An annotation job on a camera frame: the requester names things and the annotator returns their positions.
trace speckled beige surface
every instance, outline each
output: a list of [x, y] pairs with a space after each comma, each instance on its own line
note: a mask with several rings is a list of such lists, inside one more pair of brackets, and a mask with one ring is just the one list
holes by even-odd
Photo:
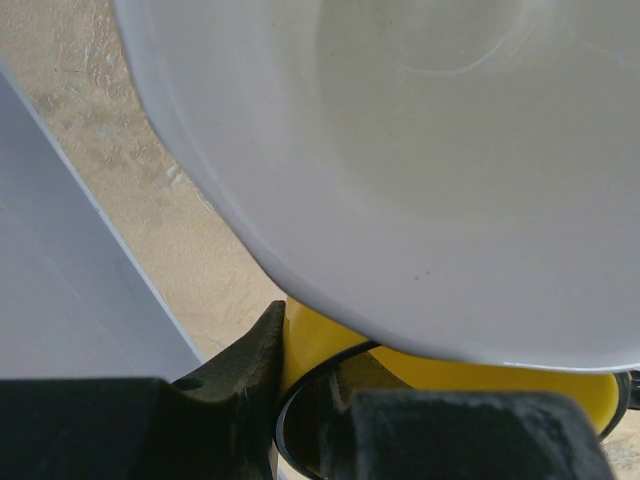
[[[0, 58], [205, 356], [282, 297], [149, 129], [107, 0], [0, 0]], [[605, 444], [620, 479], [639, 432], [629, 414]]]

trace black plastic part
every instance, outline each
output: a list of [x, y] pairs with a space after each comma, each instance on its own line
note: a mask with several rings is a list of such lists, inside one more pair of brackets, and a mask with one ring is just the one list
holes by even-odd
[[640, 410], [640, 371], [631, 371], [631, 400], [629, 409]]
[[361, 391], [340, 407], [325, 393], [323, 478], [614, 478], [587, 418], [559, 395]]
[[272, 479], [284, 302], [175, 382], [0, 382], [0, 478]]

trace black ring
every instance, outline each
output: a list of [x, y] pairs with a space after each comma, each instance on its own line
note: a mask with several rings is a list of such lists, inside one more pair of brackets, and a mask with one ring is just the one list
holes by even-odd
[[601, 441], [607, 438], [613, 429], [618, 426], [622, 417], [627, 413], [629, 402], [631, 401], [631, 374], [629, 372], [615, 373], [614, 377], [618, 385], [618, 406], [611, 421], [604, 427], [602, 433], [600, 433]]
[[[276, 418], [274, 429], [275, 443], [278, 451], [280, 452], [280, 455], [282, 455], [287, 463], [289, 463], [289, 465], [291, 465], [296, 471], [298, 471], [298, 473], [306, 475], [312, 480], [324, 480], [322, 477], [319, 477], [314, 472], [308, 470], [304, 465], [298, 463], [296, 459], [289, 453], [289, 450], [286, 447], [284, 441], [284, 419], [286, 417], [287, 411], [289, 410], [289, 407], [293, 403], [293, 400], [298, 396], [298, 394], [304, 389], [304, 387], [311, 379], [318, 378], [320, 375], [326, 373], [333, 367], [339, 365], [349, 358], [360, 355], [361, 353], [368, 352], [369, 350], [372, 350], [379, 346], [379, 343], [368, 340], [366, 342], [343, 350], [313, 367], [302, 377], [300, 377], [285, 393], [283, 399], [279, 403], [278, 409], [276, 410], [278, 412], [278, 416]], [[614, 377], [618, 386], [618, 405], [616, 406], [616, 411], [613, 417], [599, 435], [601, 441], [604, 440], [620, 423], [620, 420], [622, 420], [622, 417], [624, 417], [629, 408], [631, 399], [631, 374], [629, 372], [621, 372], [614, 374]]]
[[289, 410], [289, 406], [293, 403], [293, 400], [298, 396], [298, 394], [302, 391], [302, 389], [307, 385], [307, 383], [313, 379], [318, 378], [322, 374], [328, 372], [336, 365], [344, 362], [345, 360], [355, 357], [356, 355], [360, 355], [361, 353], [368, 352], [369, 350], [379, 347], [380, 344], [374, 342], [372, 340], [367, 340], [363, 343], [355, 345], [353, 347], [347, 348], [346, 350], [341, 351], [340, 353], [335, 354], [332, 357], [329, 357], [322, 363], [316, 365], [307, 373], [305, 373], [302, 377], [296, 381], [293, 386], [287, 390], [285, 396], [280, 401], [279, 407], [276, 410], [278, 412], [278, 416], [276, 418], [275, 425], [275, 442], [276, 447], [278, 447], [278, 451], [280, 455], [291, 465], [298, 473], [302, 475], [306, 475], [307, 477], [313, 480], [323, 480], [322, 477], [319, 477], [315, 473], [309, 471], [304, 465], [300, 465], [295, 458], [289, 453], [289, 450], [286, 447], [284, 441], [284, 419], [286, 417], [287, 411]]

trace gray panel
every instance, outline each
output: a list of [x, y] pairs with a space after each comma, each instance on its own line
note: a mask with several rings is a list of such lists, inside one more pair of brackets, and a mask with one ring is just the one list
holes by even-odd
[[201, 358], [0, 63], [0, 378], [159, 375]]

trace white bowl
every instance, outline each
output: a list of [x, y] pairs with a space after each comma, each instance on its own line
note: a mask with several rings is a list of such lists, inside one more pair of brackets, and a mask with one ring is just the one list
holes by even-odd
[[157, 132], [289, 294], [424, 356], [640, 364], [640, 2], [114, 4]]

